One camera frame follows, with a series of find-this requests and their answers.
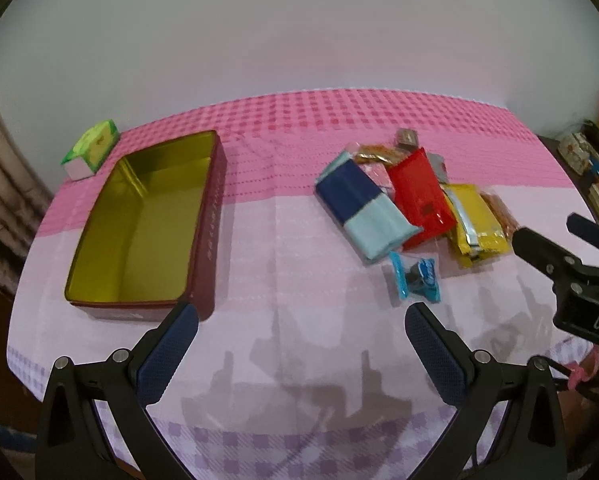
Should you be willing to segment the clear peanut brittle packet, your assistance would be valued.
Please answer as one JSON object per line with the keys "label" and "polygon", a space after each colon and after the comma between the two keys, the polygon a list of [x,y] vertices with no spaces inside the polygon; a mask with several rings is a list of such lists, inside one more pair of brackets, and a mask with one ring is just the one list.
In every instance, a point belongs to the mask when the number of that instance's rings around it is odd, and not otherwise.
{"label": "clear peanut brittle packet", "polygon": [[481,197],[487,204],[493,215],[501,225],[501,229],[508,240],[512,240],[513,234],[520,229],[508,206],[501,200],[500,196],[492,192],[481,192]]}

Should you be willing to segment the yellow snack packet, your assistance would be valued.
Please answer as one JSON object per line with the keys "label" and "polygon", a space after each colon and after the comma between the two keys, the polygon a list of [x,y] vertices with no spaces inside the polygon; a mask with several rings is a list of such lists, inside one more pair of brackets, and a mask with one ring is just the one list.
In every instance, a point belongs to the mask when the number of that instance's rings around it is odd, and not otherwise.
{"label": "yellow snack packet", "polygon": [[443,184],[441,190],[456,218],[447,236],[460,266],[470,268],[511,250],[503,227],[475,185]]}

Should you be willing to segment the small blue candy packet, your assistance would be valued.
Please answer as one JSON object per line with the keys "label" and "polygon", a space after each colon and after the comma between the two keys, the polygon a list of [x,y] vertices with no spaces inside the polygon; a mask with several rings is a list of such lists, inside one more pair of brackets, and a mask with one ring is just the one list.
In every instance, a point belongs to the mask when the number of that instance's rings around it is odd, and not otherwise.
{"label": "small blue candy packet", "polygon": [[391,252],[388,258],[392,263],[397,295],[401,300],[416,294],[433,304],[441,301],[441,289],[439,289],[433,258],[418,259],[410,266],[398,252]]}

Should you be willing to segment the red snack packet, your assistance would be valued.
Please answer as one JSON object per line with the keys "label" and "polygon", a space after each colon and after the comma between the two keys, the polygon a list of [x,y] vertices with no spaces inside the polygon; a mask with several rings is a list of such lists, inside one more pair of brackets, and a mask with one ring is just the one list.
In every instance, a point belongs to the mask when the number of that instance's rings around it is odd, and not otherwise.
{"label": "red snack packet", "polygon": [[456,228],[457,220],[424,148],[418,148],[387,170],[394,188],[394,202],[407,220],[421,231],[403,243],[417,247]]}

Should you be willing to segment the grey sesame snack packet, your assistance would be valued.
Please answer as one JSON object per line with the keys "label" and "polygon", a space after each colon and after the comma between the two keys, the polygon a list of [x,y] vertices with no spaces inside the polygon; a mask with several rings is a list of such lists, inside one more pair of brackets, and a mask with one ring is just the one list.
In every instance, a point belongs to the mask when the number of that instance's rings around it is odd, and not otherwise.
{"label": "grey sesame snack packet", "polygon": [[435,153],[427,153],[426,157],[434,171],[437,181],[441,184],[447,184],[449,180],[444,157]]}

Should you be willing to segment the navy and teal snack pack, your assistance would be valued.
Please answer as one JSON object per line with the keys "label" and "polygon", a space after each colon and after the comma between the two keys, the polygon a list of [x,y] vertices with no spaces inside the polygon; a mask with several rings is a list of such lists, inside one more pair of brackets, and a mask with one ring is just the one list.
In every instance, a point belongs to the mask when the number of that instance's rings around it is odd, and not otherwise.
{"label": "navy and teal snack pack", "polygon": [[342,151],[322,170],[315,192],[365,261],[376,262],[423,231]]}

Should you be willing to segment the small brown candy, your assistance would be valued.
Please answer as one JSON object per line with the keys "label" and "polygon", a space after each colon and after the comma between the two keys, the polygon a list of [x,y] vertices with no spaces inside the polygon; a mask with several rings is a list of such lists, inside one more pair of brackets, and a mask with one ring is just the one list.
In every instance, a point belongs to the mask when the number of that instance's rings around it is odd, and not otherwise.
{"label": "small brown candy", "polygon": [[396,131],[396,148],[412,153],[420,148],[418,132],[413,129],[400,128]]}

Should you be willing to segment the pink patterned snack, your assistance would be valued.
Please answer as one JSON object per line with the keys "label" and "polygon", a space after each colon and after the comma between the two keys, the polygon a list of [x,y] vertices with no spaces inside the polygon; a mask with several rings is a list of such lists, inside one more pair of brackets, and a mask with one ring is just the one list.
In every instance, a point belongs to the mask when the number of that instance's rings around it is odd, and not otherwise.
{"label": "pink patterned snack", "polygon": [[382,162],[361,164],[359,168],[386,194],[391,200],[395,198],[395,188]]}

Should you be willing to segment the clear bag fried snacks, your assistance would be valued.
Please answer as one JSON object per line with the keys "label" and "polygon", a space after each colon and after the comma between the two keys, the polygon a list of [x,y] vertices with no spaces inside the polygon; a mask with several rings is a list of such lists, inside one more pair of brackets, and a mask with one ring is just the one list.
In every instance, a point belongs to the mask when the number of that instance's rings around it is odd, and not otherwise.
{"label": "clear bag fried snacks", "polygon": [[359,165],[382,164],[392,167],[409,156],[405,151],[384,144],[350,143],[346,151]]}

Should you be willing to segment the gold and maroon toffee tin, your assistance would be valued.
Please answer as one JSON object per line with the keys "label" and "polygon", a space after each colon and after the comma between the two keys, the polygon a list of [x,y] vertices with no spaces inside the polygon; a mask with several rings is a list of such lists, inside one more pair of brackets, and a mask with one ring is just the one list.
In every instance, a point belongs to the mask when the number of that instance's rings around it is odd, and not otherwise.
{"label": "gold and maroon toffee tin", "polygon": [[64,296],[93,318],[161,321],[215,310],[227,156],[214,130],[122,157],[92,207]]}

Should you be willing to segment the pink checkered tablecloth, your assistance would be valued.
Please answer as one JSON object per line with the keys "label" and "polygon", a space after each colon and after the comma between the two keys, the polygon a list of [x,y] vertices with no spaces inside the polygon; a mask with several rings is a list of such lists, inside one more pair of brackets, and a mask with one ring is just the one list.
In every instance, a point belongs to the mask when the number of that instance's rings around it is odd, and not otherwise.
{"label": "pink checkered tablecloth", "polygon": [[[449,180],[496,192],[522,226],[599,266],[567,232],[588,208],[552,154],[502,107],[389,90],[272,94],[205,106],[127,130],[106,166],[68,182],[42,220],[14,300],[7,361],[41,399],[58,356],[105,359],[155,323],[95,320],[64,298],[87,214],[117,159],[216,130],[228,167],[216,308],[150,414],[200,479],[398,479],[453,411],[403,332],[389,262],[365,266],[318,202],[319,172],[348,143],[392,143],[400,128],[444,157]],[[470,348],[525,364],[580,360],[590,344],[552,325],[550,281],[514,255],[462,269],[446,238],[432,310]]]}

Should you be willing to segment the beige patterned curtain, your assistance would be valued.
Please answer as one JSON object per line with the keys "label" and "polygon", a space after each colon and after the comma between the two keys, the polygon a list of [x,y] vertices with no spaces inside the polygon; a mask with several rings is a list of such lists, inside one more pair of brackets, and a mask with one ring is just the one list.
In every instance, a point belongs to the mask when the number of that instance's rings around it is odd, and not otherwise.
{"label": "beige patterned curtain", "polygon": [[48,188],[30,169],[0,117],[0,292],[13,297],[42,218]]}

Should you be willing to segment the green tissue box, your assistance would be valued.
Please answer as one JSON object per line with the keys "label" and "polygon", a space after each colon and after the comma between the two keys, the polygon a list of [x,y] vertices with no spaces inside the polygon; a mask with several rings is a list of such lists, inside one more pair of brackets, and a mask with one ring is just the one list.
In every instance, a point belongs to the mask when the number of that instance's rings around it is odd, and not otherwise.
{"label": "green tissue box", "polygon": [[113,120],[105,120],[89,128],[65,154],[61,166],[71,181],[93,177],[120,140]]}

